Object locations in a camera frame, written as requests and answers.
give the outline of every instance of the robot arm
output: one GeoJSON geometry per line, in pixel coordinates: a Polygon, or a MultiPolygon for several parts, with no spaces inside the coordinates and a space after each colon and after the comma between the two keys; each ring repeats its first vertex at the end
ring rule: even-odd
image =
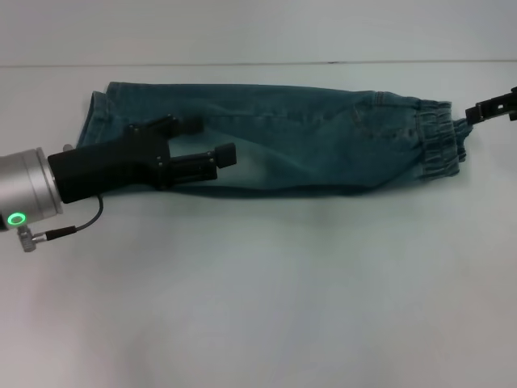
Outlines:
{"type": "Polygon", "coordinates": [[[131,125],[121,137],[46,158],[41,149],[0,158],[0,231],[18,229],[25,251],[36,243],[72,234],[78,228],[32,234],[28,224],[62,213],[61,203],[144,184],[164,190],[176,184],[217,179],[217,168],[237,162],[234,144],[202,154],[170,156],[169,139],[199,132],[174,117],[131,125]]]}

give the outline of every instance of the elastic cuff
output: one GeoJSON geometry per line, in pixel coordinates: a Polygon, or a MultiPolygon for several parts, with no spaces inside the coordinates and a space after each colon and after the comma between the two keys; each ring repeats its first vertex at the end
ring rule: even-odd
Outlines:
{"type": "Polygon", "coordinates": [[[454,176],[466,157],[464,140],[472,131],[466,120],[453,121],[450,103],[425,103],[417,115],[422,137],[422,180],[454,176]]]}

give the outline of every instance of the denim fabric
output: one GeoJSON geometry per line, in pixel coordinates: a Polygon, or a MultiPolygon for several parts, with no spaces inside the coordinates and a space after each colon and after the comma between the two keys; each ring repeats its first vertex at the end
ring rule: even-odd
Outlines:
{"type": "Polygon", "coordinates": [[[453,176],[472,130],[452,120],[450,103],[388,92],[113,82],[94,92],[78,146],[167,114],[204,122],[202,133],[171,140],[174,156],[237,146],[237,165],[218,180],[175,190],[228,196],[358,194],[453,176]]]}

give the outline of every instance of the black cable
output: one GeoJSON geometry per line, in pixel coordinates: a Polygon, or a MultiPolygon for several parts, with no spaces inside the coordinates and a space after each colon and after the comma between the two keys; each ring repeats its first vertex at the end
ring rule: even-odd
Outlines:
{"type": "Polygon", "coordinates": [[[95,217],[93,217],[91,220],[89,220],[86,224],[78,226],[77,228],[75,228],[77,232],[79,230],[86,229],[88,226],[92,226],[100,218],[100,216],[103,214],[103,210],[104,210],[103,197],[99,194],[99,195],[97,195],[97,198],[99,199],[99,211],[97,212],[97,214],[95,214],[95,217]]]}
{"type": "Polygon", "coordinates": [[[65,237],[70,234],[77,233],[79,230],[84,230],[88,226],[92,226],[100,218],[100,216],[103,214],[103,210],[104,210],[103,197],[100,194],[98,194],[97,198],[99,199],[99,211],[97,212],[97,214],[95,214],[95,217],[93,217],[90,221],[88,221],[86,224],[81,225],[81,226],[68,226],[66,228],[46,231],[46,232],[44,232],[44,234],[47,238],[47,241],[55,240],[56,238],[65,237]]]}

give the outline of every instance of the blue denim jeans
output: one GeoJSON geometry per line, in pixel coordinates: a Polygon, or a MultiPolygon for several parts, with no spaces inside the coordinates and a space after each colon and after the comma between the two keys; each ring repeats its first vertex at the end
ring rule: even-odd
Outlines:
{"type": "Polygon", "coordinates": [[[204,122],[170,141],[174,156],[235,143],[237,165],[218,180],[175,188],[223,196],[360,194],[454,176],[472,130],[452,120],[450,103],[388,92],[113,82],[94,92],[78,146],[168,114],[204,122]]]}

